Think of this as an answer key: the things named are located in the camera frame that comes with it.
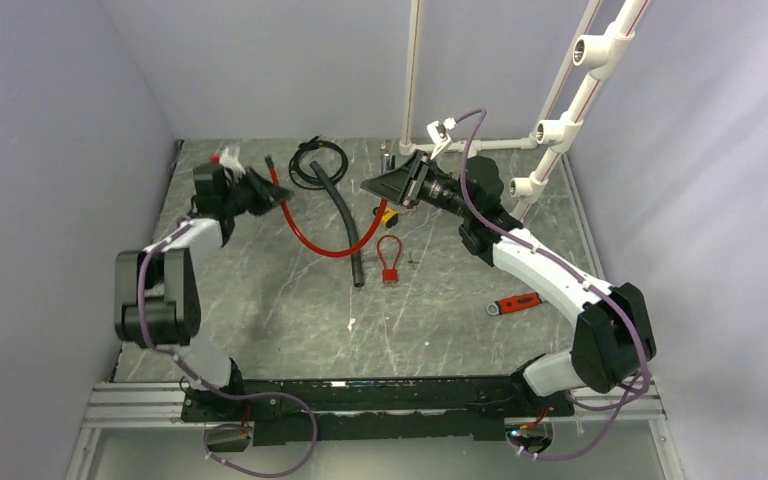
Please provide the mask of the yellow padlock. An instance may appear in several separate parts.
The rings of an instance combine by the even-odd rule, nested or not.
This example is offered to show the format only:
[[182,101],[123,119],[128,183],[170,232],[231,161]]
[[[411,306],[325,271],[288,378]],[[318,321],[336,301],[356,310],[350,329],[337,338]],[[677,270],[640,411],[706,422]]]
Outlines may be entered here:
[[384,209],[381,209],[380,207],[375,207],[373,209],[373,215],[375,218],[379,219],[378,224],[380,225],[381,228],[390,229],[396,226],[399,222],[398,212],[389,207]]

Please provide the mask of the small silver keys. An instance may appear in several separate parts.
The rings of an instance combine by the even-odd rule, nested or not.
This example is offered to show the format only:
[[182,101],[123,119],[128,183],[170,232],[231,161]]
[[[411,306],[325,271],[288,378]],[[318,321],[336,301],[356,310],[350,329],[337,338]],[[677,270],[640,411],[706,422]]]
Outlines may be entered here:
[[392,154],[390,143],[386,140],[380,144],[380,173],[386,174],[394,169],[395,160]]

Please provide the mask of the red cable bike lock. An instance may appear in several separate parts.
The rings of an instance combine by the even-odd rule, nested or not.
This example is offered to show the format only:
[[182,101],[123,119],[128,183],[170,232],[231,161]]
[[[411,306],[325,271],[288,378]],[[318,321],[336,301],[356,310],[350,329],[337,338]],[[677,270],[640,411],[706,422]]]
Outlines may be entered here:
[[[345,223],[339,210],[325,190],[314,190],[297,174],[289,172],[289,163],[295,153],[271,152],[275,173],[279,183],[294,192],[292,200],[287,202],[291,216],[306,238],[311,243],[326,250],[344,250],[352,245],[348,240]],[[373,209],[379,206],[379,198],[360,188],[362,180],[380,172],[380,158],[376,153],[362,154],[355,151],[346,154],[348,168],[335,188],[342,195],[354,219],[357,235],[362,238],[374,219]],[[364,260],[378,262],[376,244],[382,235],[400,235],[407,226],[407,215],[399,213],[399,222],[390,229],[377,227],[376,232],[360,251]]]

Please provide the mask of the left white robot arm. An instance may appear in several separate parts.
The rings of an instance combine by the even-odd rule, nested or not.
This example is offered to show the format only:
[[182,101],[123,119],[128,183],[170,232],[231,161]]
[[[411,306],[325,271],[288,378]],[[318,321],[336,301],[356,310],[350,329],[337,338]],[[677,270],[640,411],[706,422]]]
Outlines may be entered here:
[[202,324],[196,270],[225,247],[243,214],[263,216],[293,196],[250,167],[206,162],[193,170],[191,211],[165,237],[115,259],[114,330],[118,339],[169,358],[190,391],[208,394],[224,420],[239,417],[247,392],[236,362]]

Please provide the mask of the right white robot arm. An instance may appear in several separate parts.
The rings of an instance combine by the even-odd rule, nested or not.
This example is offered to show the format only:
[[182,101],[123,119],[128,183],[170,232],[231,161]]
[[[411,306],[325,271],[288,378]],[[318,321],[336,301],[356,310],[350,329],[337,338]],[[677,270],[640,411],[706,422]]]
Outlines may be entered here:
[[521,367],[521,381],[510,391],[520,413],[538,413],[558,392],[586,387],[607,393],[655,357],[642,291],[589,275],[540,242],[503,207],[503,183],[493,159],[473,156],[454,176],[426,155],[414,154],[361,187],[394,205],[427,203],[460,217],[459,236],[470,254],[525,283],[570,322],[571,347]]

